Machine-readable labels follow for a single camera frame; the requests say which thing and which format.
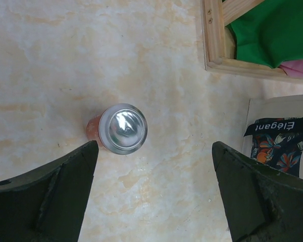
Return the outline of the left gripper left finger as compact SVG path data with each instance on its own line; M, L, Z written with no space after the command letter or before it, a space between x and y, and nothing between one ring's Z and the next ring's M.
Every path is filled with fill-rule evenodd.
M90 141L0 181L0 241L78 241L97 156Z

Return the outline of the red Coke can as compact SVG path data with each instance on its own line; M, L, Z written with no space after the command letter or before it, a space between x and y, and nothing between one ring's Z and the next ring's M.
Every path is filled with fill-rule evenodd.
M142 147L147 138L147 121L143 113L128 103L107 108L86 126L89 140L114 154L128 155Z

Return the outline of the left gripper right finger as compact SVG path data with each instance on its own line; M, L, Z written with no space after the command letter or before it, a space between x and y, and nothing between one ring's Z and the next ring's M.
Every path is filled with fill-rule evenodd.
M223 142L212 157L233 241L303 241L303 179Z

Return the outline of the beige canvas tote bag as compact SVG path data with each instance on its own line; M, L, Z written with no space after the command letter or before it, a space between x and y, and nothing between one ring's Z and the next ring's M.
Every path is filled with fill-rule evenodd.
M303 179L303 95L252 99L242 153Z

